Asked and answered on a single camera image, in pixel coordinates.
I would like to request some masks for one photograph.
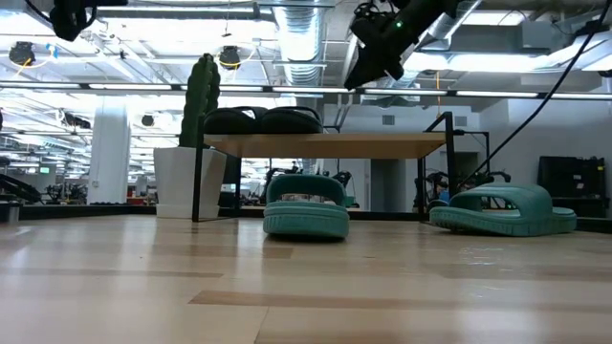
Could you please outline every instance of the wooden table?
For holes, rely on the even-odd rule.
[[[419,159],[445,144],[444,133],[206,135],[204,142],[239,158]]]

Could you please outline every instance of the white pillar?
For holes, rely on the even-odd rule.
[[[101,97],[94,120],[87,203],[125,203],[130,157],[125,97]]]
[[[144,192],[146,193],[146,185],[148,184],[148,178],[146,176],[139,176],[136,179],[136,196],[140,197]]]

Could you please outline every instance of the ceiling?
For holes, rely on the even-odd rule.
[[[284,0],[269,1],[282,4]],[[359,1],[329,0],[329,9],[320,9],[320,44],[322,53],[317,63],[322,77],[318,85],[341,86],[345,63],[353,62],[357,54],[351,54],[348,31],[353,10]],[[36,2],[42,10],[53,2]],[[541,22],[548,25],[549,40],[554,39],[557,47],[551,50],[563,52],[571,47],[573,36],[568,31],[579,29],[589,17],[597,13],[603,1],[520,1],[493,0],[483,2],[464,22],[455,34],[456,40],[470,49],[481,44],[483,39],[472,35],[481,32],[510,32],[518,30],[521,23]],[[285,85],[287,59],[284,58],[274,10],[261,6],[261,20],[245,20],[239,9],[252,6],[253,2],[240,2],[225,6],[225,3],[207,1],[131,1],[130,7],[139,11],[100,11],[98,20],[75,42],[55,37],[49,26],[29,11],[20,0],[10,0],[0,5],[0,79],[23,81],[63,82],[138,82],[185,84],[191,66],[202,53],[219,54],[224,46],[239,48],[242,64],[237,70],[222,70],[224,84]],[[217,13],[197,12],[194,6],[208,6]],[[550,26],[550,21],[557,23]],[[16,41],[33,43],[35,62],[33,68],[21,69],[9,60],[9,51]],[[602,41],[599,54],[608,56],[607,41]],[[57,55],[49,47],[56,49]],[[434,60],[435,52],[423,52],[426,63]],[[470,89],[470,90],[529,90],[546,91],[558,77],[559,68],[549,68],[538,73],[475,72],[467,70],[442,70],[439,73],[421,71],[415,85],[421,88]],[[601,85],[595,72],[573,72],[565,83],[566,91],[590,91]],[[134,173],[148,173],[150,163],[142,162],[142,154],[150,156],[152,148],[174,146],[178,142],[167,134],[180,131],[180,120],[184,99],[182,96],[128,96],[130,113],[133,114],[132,167]],[[434,97],[422,98],[412,105],[428,106],[436,101]],[[484,104],[482,99],[453,99],[449,105],[475,106]],[[221,106],[238,106],[245,102],[250,105],[274,107],[295,104],[293,98],[267,97],[222,97]],[[33,132],[72,132],[78,136],[14,136],[4,137],[4,151],[52,151],[66,159],[78,159],[86,164],[91,151],[91,130],[75,129],[59,120],[58,111],[70,113],[95,125],[94,114],[98,96],[94,94],[44,93],[36,90],[0,90],[0,107],[4,115],[4,128]],[[153,127],[141,124],[143,115],[156,118]],[[12,159],[39,159],[40,154],[26,157],[13,154]]]

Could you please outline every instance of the fluorescent light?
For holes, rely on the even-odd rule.
[[[610,94],[554,94],[553,99],[612,100],[612,95]]]
[[[80,86],[75,83],[59,82],[0,82],[1,88],[25,88],[25,89],[78,89]]]
[[[38,167],[37,162],[11,162],[12,167]]]
[[[198,11],[218,11],[232,13],[252,13],[251,8],[232,8],[232,7],[207,7],[206,3],[202,3],[202,7],[178,7],[178,6],[128,6],[128,7],[100,7],[100,11],[166,11],[166,12],[198,12]]]
[[[446,96],[447,91],[421,89],[365,89],[367,95],[379,96]]]
[[[530,11],[474,11],[463,25],[516,26],[530,14]]]
[[[136,90],[136,91],[170,91],[172,86],[166,84],[89,84],[94,90]]]
[[[536,92],[457,91],[459,97],[537,97]]]
[[[219,86],[221,92],[261,92],[264,90],[261,86]]]
[[[592,64],[584,67],[583,71],[609,71],[612,70],[612,54],[601,58],[600,60],[593,62]]]
[[[304,93],[304,94],[352,94],[355,91],[348,91],[340,87],[272,87],[274,92]]]
[[[521,54],[458,54],[448,63],[452,71],[522,73],[532,71],[536,57]]]
[[[281,66],[302,66],[302,67],[327,67],[327,63],[323,62],[302,62],[302,61],[275,61],[272,63],[275,67]]]
[[[176,138],[179,134],[168,133],[132,133],[132,138]]]

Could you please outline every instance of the slide sandal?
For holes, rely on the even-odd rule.
[[[335,204],[279,201],[282,195],[322,196]],[[344,202],[346,191],[335,179],[313,175],[284,175],[272,180],[264,211],[264,231],[268,234],[344,239],[349,216]]]
[[[317,111],[304,106],[285,106],[268,110],[261,118],[264,134],[322,134]]]
[[[483,211],[483,197],[510,202],[516,210]],[[451,230],[516,237],[568,233],[577,225],[574,210],[553,207],[553,200],[543,187],[513,183],[488,183],[464,191],[453,197],[449,206],[431,209],[429,220]]]
[[[259,119],[268,111],[262,107],[239,106],[209,112],[204,119],[204,134],[260,134]]]

